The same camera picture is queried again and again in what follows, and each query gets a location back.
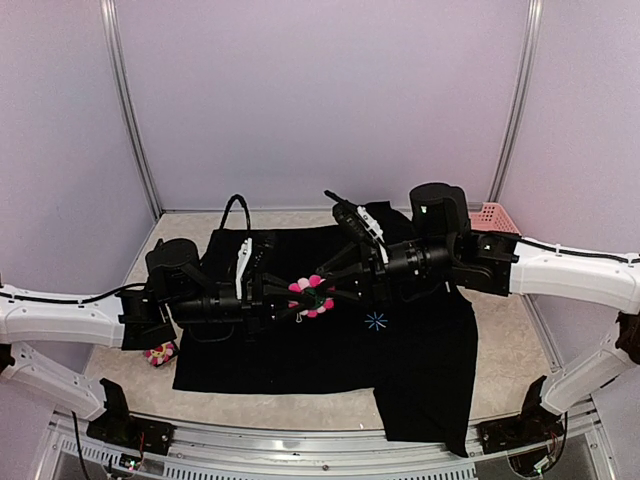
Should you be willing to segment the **black t-shirt blue logo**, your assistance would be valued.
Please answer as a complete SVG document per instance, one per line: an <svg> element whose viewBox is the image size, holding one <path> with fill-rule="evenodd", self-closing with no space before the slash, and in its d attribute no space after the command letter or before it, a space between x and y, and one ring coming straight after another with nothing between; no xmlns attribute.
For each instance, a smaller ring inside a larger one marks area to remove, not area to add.
<svg viewBox="0 0 640 480"><path fill-rule="evenodd" d="M227 326L183 333L173 386L225 394L330 394L371 389L390 441L466 453L478 331L454 285L389 307L336 301L247 342Z"/></svg>

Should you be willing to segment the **pink plastic basket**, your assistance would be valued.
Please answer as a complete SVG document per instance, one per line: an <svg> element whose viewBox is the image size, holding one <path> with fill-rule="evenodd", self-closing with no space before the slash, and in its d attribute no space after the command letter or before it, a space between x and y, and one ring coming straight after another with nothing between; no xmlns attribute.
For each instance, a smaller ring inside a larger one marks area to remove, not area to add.
<svg viewBox="0 0 640 480"><path fill-rule="evenodd" d="M484 202L478 212L470 213L470 220L471 228L475 231L521 234L505 208L499 203Z"/></svg>

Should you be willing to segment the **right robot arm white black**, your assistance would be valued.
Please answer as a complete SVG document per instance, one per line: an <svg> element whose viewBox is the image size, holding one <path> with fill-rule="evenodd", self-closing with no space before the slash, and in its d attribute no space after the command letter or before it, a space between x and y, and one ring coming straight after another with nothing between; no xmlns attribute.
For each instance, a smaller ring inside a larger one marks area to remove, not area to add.
<svg viewBox="0 0 640 480"><path fill-rule="evenodd" d="M413 188L415 235L392 242L372 213L327 191L333 216L353 240L318 268L320 293L375 306L424 297L455 284L482 293L547 295L614 308L616 323L560 371L534 381L519 414L482 422L484 453L567 434L568 410L639 364L639 257L572 249L471 226L464 191L446 183Z"/></svg>

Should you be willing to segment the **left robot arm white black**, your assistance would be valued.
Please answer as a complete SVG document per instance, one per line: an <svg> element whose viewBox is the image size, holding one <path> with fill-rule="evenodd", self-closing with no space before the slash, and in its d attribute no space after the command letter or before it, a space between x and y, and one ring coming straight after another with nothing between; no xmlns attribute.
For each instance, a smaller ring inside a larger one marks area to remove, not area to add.
<svg viewBox="0 0 640 480"><path fill-rule="evenodd" d="M87 420L87 434L141 454L166 455L170 423L134 416L122 387L89 380L28 347L30 341L77 342L148 351L176 340L178 328L228 325L247 336L310 310L314 297L269 274L248 273L252 241L238 251L235 276L215 281L189 239L159 241L145 257L143 284L84 298L1 287L1 377L53 399Z"/></svg>

